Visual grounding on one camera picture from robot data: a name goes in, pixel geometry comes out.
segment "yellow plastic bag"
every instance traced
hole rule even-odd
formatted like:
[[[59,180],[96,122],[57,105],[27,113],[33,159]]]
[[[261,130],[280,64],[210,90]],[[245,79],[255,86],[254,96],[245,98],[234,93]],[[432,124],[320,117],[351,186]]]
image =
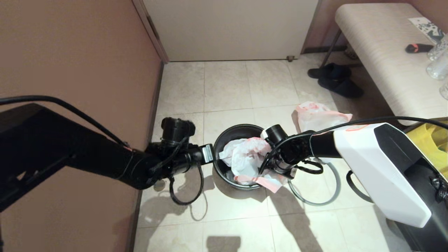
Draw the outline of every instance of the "yellow plastic bag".
[[[425,123],[408,132],[407,136],[448,179],[448,130]]]

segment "door frame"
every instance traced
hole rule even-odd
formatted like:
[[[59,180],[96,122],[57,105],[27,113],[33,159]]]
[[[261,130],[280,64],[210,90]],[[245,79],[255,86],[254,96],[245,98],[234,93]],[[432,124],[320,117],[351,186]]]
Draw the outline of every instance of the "door frame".
[[[151,17],[146,10],[143,0],[132,0],[132,3],[134,4],[139,17],[142,20],[143,25],[145,26],[145,30],[148,33],[149,38],[151,39],[154,48],[157,51],[157,54],[159,55],[162,62],[167,64],[169,62],[168,55],[164,47],[162,46],[157,30],[155,30],[154,24],[150,23]]]

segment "gray hose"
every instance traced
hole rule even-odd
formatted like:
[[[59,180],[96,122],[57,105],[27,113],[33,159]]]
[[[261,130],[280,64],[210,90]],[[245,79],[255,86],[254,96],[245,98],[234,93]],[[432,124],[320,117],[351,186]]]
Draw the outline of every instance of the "gray hose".
[[[296,191],[296,189],[294,189],[293,183],[291,182],[290,179],[288,179],[288,185],[289,188],[291,188],[291,191],[293,192],[293,194],[301,201],[303,201],[304,203],[308,204],[308,205],[312,205],[312,206],[325,206],[330,204],[331,202],[335,201],[336,198],[339,196],[340,193],[340,187],[341,187],[341,183],[340,183],[340,177],[339,177],[339,173],[336,170],[336,167],[334,167],[334,165],[332,163],[328,163],[327,164],[330,169],[332,170],[333,174],[335,175],[335,179],[336,179],[336,190],[335,190],[335,194],[333,194],[333,196],[326,202],[322,202],[322,203],[315,203],[315,202],[311,202],[308,201],[306,199],[304,199],[302,196],[300,196],[300,194]]]

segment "metal bench leg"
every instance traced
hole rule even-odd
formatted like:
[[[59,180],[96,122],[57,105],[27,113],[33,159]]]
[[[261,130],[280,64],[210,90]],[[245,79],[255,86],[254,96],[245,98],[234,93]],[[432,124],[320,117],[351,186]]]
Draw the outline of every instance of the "metal bench leg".
[[[341,35],[342,31],[339,29],[339,31],[336,33],[336,37],[333,39],[333,43],[330,46],[330,49],[328,50],[327,54],[325,55],[325,58],[323,59],[322,65],[320,66],[320,68],[323,68],[325,66],[325,64],[328,61],[328,58],[330,57],[330,54],[333,51],[333,48],[337,42],[337,40],[339,39],[340,35]]]

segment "white door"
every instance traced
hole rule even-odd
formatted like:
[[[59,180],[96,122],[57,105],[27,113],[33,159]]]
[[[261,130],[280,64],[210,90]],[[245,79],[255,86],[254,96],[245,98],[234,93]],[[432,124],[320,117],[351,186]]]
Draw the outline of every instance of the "white door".
[[[171,61],[298,57],[318,0],[143,0]]]

